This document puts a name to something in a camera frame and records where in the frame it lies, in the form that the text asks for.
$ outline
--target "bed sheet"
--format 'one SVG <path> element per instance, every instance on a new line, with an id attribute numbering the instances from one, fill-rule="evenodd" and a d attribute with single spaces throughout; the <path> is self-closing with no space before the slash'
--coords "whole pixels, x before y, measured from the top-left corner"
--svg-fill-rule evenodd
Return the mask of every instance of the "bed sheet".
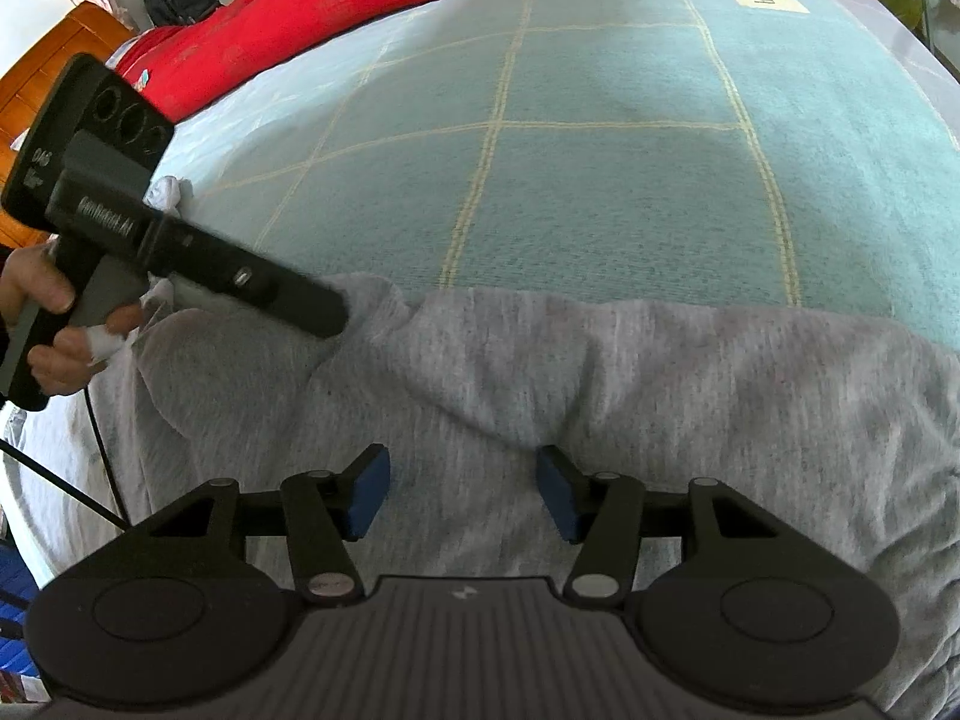
<path id="1" fill-rule="evenodd" d="M 803 306 L 960 346 L 957 85 L 877 1 L 796 1 L 435 2 L 248 81 L 157 174 L 194 223 L 410 299 Z M 8 435 L 109 499 L 81 398 Z M 5 461 L 39 584 L 114 535 L 25 488 Z"/>

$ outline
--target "black cable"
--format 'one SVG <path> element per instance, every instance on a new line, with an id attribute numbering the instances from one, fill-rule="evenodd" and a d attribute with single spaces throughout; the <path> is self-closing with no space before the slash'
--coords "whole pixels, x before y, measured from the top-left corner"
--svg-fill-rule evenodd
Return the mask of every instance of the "black cable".
<path id="1" fill-rule="evenodd" d="M 97 427 L 97 418 L 93 415 L 93 403 L 90 401 L 90 387 L 83 388 L 83 397 L 86 399 L 86 411 L 90 414 L 90 424 L 93 425 L 93 435 L 97 439 L 97 446 L 100 447 L 100 457 L 104 459 L 104 470 L 107 471 L 107 483 L 110 485 L 110 494 L 113 495 L 113 501 L 117 504 L 117 511 L 120 517 L 126 523 L 126 527 L 131 527 L 130 515 L 127 513 L 127 507 L 124 506 L 123 498 L 120 497 L 120 490 L 117 488 L 117 480 L 113 475 L 113 468 L 107 459 L 107 450 L 104 448 L 104 440 L 100 436 L 100 428 Z"/>
<path id="2" fill-rule="evenodd" d="M 40 463 L 35 460 L 31 460 L 27 455 L 23 454 L 15 446 L 10 445 L 8 442 L 0 439 L 0 449 L 3 449 L 8 455 L 10 455 L 14 460 L 16 460 L 21 466 L 26 466 L 37 476 L 46 479 L 51 485 L 54 485 L 58 490 L 62 490 L 64 493 L 69 495 L 71 498 L 76 498 L 80 503 L 82 503 L 88 509 L 92 509 L 94 512 L 100 515 L 103 519 L 106 519 L 112 525 L 116 525 L 121 531 L 126 531 L 130 528 L 130 524 L 123 522 L 120 517 L 117 517 L 110 509 L 107 507 L 101 506 L 93 498 L 91 498 L 86 493 L 81 493 L 80 490 L 74 487 L 67 482 L 64 482 L 58 475 L 54 474 L 52 471 L 45 469 Z"/>

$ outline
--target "gray blanket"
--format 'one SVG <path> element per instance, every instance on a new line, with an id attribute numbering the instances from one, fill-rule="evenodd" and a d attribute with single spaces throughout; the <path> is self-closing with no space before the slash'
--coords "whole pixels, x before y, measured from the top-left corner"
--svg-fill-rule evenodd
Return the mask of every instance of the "gray blanket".
<path id="1" fill-rule="evenodd" d="M 562 580 L 576 548 L 536 491 L 538 445 L 654 490 L 716 476 L 895 600 L 901 646 L 868 686 L 882 707 L 930 720 L 956 701 L 956 353 L 894 322 L 810 311 L 507 290 L 411 305 L 377 277 L 334 281 L 352 303 L 334 341 L 232 304 L 152 300 L 145 331 L 93 388 L 134 519 L 211 477 L 267 490 L 382 442 L 391 492 L 349 547 L 366 581 Z M 679 543 L 648 541 L 637 586 L 679 558 Z M 279 539 L 251 561 L 289 583 Z"/>

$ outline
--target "screw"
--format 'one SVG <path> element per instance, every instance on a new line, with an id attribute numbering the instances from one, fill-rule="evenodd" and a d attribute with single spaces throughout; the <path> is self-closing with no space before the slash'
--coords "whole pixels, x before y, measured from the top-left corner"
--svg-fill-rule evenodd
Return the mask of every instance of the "screw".
<path id="1" fill-rule="evenodd" d="M 342 598 L 352 593 L 356 582 L 347 574 L 328 571 L 311 577 L 306 586 L 310 592 L 320 598 Z"/>
<path id="2" fill-rule="evenodd" d="M 610 598 L 620 589 L 620 582 L 606 574 L 584 574 L 573 580 L 573 591 L 581 598 Z"/>
<path id="3" fill-rule="evenodd" d="M 237 285 L 237 287 L 242 287 L 251 279 L 251 276 L 253 276 L 253 271 L 249 268 L 241 268 L 237 271 L 236 275 L 233 276 L 233 283 Z"/>

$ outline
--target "person's hand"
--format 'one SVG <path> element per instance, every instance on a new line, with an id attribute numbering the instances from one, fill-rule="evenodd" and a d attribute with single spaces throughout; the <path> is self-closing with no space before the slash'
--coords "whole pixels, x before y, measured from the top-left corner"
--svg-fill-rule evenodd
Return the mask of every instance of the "person's hand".
<path id="1" fill-rule="evenodd" d="M 63 314 L 73 305 L 73 287 L 54 268 L 46 245 L 18 248 L 0 271 L 0 316 L 13 330 L 28 298 L 53 314 Z M 138 303 L 118 308 L 107 318 L 107 331 L 127 336 L 140 327 L 143 312 Z M 90 365 L 92 356 L 82 327 L 64 327 L 52 346 L 34 346 L 27 354 L 32 374 L 47 395 L 70 395 L 83 389 L 107 364 Z"/>

